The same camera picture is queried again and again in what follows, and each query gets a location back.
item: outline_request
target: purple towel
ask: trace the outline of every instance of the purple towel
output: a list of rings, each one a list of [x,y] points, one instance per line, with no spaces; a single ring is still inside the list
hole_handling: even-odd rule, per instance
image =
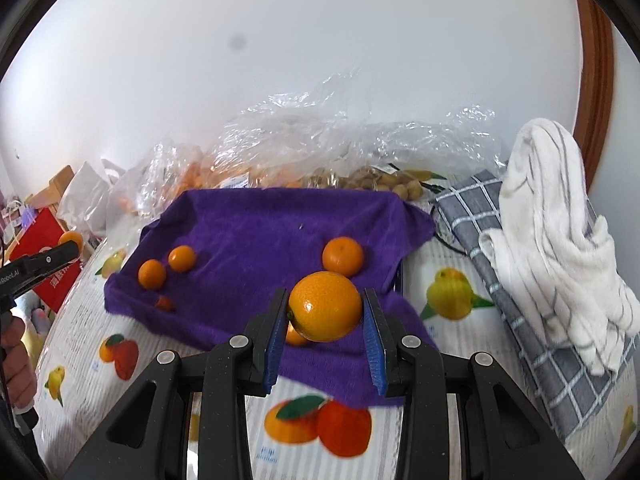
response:
[[[322,248],[350,236],[365,250],[364,268],[353,277],[358,290],[375,289],[383,310],[399,316],[408,333],[433,345],[415,310],[392,291],[402,258],[434,233],[431,217],[393,193],[323,189],[228,189],[188,191],[145,228],[123,269],[104,287],[105,308],[131,316],[149,330],[202,350],[241,333],[266,311],[275,289],[291,290],[322,270]],[[140,265],[166,263],[174,247],[189,245],[196,266],[168,277],[159,292],[143,290]],[[159,294],[175,302],[173,313],[154,307]],[[286,346],[280,375],[322,390],[350,406],[397,404],[371,383],[362,324],[332,343]]]

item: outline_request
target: white towel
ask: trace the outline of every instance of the white towel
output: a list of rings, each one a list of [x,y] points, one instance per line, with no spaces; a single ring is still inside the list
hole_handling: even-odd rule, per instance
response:
[[[575,346],[593,375],[616,374],[640,304],[618,276],[606,219],[588,228],[582,156],[560,124],[536,119],[518,133],[500,218],[480,247],[540,341]]]

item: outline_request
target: wooden door frame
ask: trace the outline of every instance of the wooden door frame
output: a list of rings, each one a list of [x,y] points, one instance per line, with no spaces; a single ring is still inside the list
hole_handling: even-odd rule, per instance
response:
[[[593,0],[576,0],[582,35],[582,77],[574,138],[584,159],[587,190],[607,138],[613,101],[614,45],[610,19]]]

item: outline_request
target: clear plastic wrap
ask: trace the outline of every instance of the clear plastic wrap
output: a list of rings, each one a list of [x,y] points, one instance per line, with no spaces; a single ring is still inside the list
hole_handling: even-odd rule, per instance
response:
[[[363,106],[368,92],[358,78],[337,74],[312,92],[270,96],[230,120],[206,154],[197,146],[159,143],[114,185],[109,238],[118,225],[130,232],[132,222],[157,218],[187,189],[372,189],[417,200],[420,182],[437,173],[499,170],[492,111],[462,108],[437,124],[370,124]]]
[[[225,125],[220,142],[204,156],[204,186],[218,187],[245,174],[252,187],[375,189],[368,179],[364,186],[348,181],[389,162],[463,176],[500,170],[500,140],[490,133],[491,110],[460,108],[437,124],[370,124],[364,114],[350,114],[357,101],[356,79],[353,73],[338,74],[313,92],[271,96],[243,111]]]
[[[447,114],[437,124],[364,124],[350,146],[350,157],[403,168],[424,168],[439,174],[468,176],[481,170],[496,173],[500,139],[490,129],[494,112],[478,105]]]
[[[84,163],[60,199],[58,218],[80,232],[85,241],[91,236],[104,238],[110,187],[88,162]]]
[[[337,74],[312,92],[270,96],[242,111],[204,158],[205,187],[245,173],[252,187],[286,186],[345,155],[353,79]]]
[[[188,189],[203,187],[202,150],[170,139],[156,144],[111,189],[107,207],[110,243],[126,248],[137,233]]]

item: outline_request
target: dark spot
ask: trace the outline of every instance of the dark spot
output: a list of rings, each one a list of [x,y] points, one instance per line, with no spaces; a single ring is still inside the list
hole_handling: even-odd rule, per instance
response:
[[[246,48],[246,36],[244,34],[234,34],[229,38],[229,48],[235,52],[240,52]]]

